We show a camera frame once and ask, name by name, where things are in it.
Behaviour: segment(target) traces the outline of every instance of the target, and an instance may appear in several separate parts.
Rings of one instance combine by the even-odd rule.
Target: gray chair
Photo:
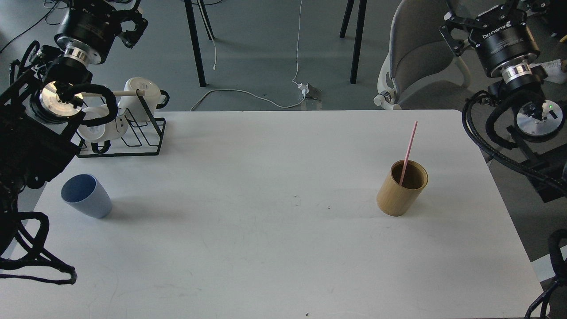
[[[402,0],[390,30],[390,50],[378,77],[374,103],[385,110],[459,109],[467,90],[470,72],[460,57],[454,57],[439,27],[448,12],[445,0]],[[454,63],[463,74],[460,85],[438,81],[400,100],[417,80],[441,72]]]

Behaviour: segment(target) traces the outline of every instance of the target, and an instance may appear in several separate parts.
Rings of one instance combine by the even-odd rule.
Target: blue cup
[[[112,210],[112,202],[103,186],[91,174],[69,179],[61,188],[65,203],[94,218],[103,218]]]

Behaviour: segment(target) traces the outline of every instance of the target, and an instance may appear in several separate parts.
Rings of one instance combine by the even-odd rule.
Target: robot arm
[[[456,16],[449,5],[445,24],[440,32],[456,56],[463,54],[466,42],[476,51],[487,77],[500,80],[467,101],[463,109],[463,125],[471,139],[485,152],[505,166],[528,176],[544,202],[567,196],[563,173],[567,160],[567,144],[544,154],[534,153],[529,142],[546,142],[563,128],[564,102],[547,100],[541,85],[547,76],[541,66],[530,67],[540,50],[526,24],[527,14],[517,8],[519,0],[507,0],[476,18]],[[542,10],[549,1],[527,1],[532,11]],[[454,39],[451,31],[463,30],[468,39]],[[471,119],[475,103],[488,102],[494,106],[486,120],[489,138],[507,149],[519,148],[526,160],[517,163],[493,148],[479,134]],[[514,122],[507,127],[514,142],[499,136],[494,129],[496,120],[512,110]]]
[[[0,254],[13,240],[27,251],[17,261],[0,258],[0,270],[45,266],[67,273],[70,278],[50,280],[11,274],[0,274],[0,278],[56,284],[76,281],[74,268],[43,247],[49,229],[47,217],[37,212],[18,212],[18,194],[25,187],[40,188],[65,169],[79,153],[79,147],[71,139],[80,125],[96,126],[114,120],[118,113],[116,97],[110,89],[91,83],[92,73],[87,67],[106,60],[116,37],[131,48],[147,27],[147,20],[138,8],[140,0],[128,10],[116,10],[110,1],[104,0],[62,1],[69,9],[54,37],[57,47],[43,45],[40,48],[39,42],[34,41],[22,61],[10,65],[10,87],[0,94],[0,149],[6,150],[0,152]],[[122,30],[121,23],[126,21],[134,22],[134,30]],[[102,95],[109,114],[83,120],[82,93]],[[28,116],[27,110],[31,110],[34,117]],[[66,124],[66,127],[57,134],[42,123]],[[22,225],[27,219],[40,222],[35,238]]]

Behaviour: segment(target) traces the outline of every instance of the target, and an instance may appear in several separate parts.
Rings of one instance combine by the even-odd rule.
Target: white cup
[[[108,108],[106,104],[86,107],[82,111],[86,113],[84,117],[85,120],[98,119],[108,115]],[[119,114],[114,120],[107,124],[93,127],[80,125],[77,132],[87,142],[100,143],[108,140],[115,140],[124,136],[129,126],[126,116],[124,114]]]
[[[159,87],[154,82],[146,78],[137,77],[129,79],[126,82],[126,85],[124,85],[124,91],[136,90],[142,90],[145,92],[143,98],[153,116],[162,96]],[[137,123],[146,123],[150,120],[137,96],[123,96],[118,103],[118,107],[122,109],[129,109],[134,117],[132,120],[136,120]]]

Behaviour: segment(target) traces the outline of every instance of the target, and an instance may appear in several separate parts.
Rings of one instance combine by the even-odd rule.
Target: white table
[[[523,317],[542,292],[457,111],[160,115],[161,155],[76,158],[48,184],[46,248],[77,283],[0,280],[2,318]],[[375,196],[415,120],[430,181],[391,217]],[[107,218],[60,199],[81,173]]]

